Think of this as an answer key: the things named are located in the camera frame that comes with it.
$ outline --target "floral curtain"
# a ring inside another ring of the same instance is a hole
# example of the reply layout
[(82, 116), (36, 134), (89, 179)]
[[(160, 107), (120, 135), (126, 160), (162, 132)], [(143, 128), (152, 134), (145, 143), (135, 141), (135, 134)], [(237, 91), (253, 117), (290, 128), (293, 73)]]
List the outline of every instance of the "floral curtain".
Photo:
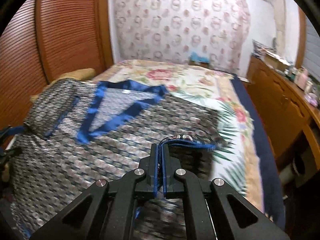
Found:
[(246, 0), (115, 0), (120, 54), (185, 64), (191, 52), (236, 72), (250, 28)]

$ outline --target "white wall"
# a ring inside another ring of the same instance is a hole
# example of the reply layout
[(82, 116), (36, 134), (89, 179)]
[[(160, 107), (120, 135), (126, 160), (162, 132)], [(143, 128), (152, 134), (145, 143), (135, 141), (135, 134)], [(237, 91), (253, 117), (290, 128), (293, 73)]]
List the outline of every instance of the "white wall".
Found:
[(286, 57), (288, 61), (295, 63), (300, 38), (299, 8), (294, 0), (285, 0), (285, 7), (286, 21), (284, 57)]
[[(247, 39), (242, 45), (240, 58), (239, 76), (246, 76), (251, 52), (253, 49), (252, 39), (270, 46), (276, 36), (276, 24), (274, 21), (273, 6), (265, 0), (247, 0), (251, 14), (251, 27)], [(113, 0), (109, 0), (109, 24), (114, 62), (123, 60), (120, 57), (119, 44), (116, 36), (116, 24), (114, 21)]]

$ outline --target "metal pin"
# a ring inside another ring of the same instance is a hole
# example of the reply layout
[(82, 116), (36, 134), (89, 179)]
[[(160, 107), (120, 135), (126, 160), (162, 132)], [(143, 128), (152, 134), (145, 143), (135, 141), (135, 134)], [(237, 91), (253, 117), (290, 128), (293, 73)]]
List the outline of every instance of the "metal pin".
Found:
[(134, 174), (136, 174), (136, 175), (142, 175), (144, 173), (144, 170), (143, 169), (136, 169), (135, 171), (134, 171)]
[(217, 186), (222, 186), (224, 184), (224, 180), (223, 179), (215, 179), (214, 180), (214, 183), (217, 185)]
[(177, 173), (178, 175), (182, 176), (182, 175), (186, 174), (186, 170), (184, 170), (184, 169), (177, 169), (177, 170), (176, 170), (176, 173)]
[(98, 179), (97, 181), (96, 181), (96, 185), (98, 186), (98, 187), (103, 187), (104, 185), (106, 185), (107, 184), (107, 181), (105, 180), (105, 179)]

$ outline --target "wooden dresser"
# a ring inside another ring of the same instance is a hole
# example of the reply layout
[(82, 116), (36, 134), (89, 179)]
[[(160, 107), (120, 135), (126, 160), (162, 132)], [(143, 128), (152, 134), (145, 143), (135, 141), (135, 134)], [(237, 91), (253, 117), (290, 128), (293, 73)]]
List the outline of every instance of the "wooden dresser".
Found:
[(293, 82), (251, 57), (247, 79), (248, 93), (264, 123), (279, 170), (295, 154), (311, 148), (320, 169), (320, 111), (304, 100), (304, 93)]

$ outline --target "wooden wardrobe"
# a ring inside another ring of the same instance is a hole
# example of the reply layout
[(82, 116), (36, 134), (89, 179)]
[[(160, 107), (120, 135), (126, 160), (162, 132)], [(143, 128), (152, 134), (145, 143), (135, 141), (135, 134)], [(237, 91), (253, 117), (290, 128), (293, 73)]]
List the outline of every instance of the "wooden wardrobe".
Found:
[(0, 129), (59, 75), (112, 64), (108, 0), (27, 0), (0, 37)]

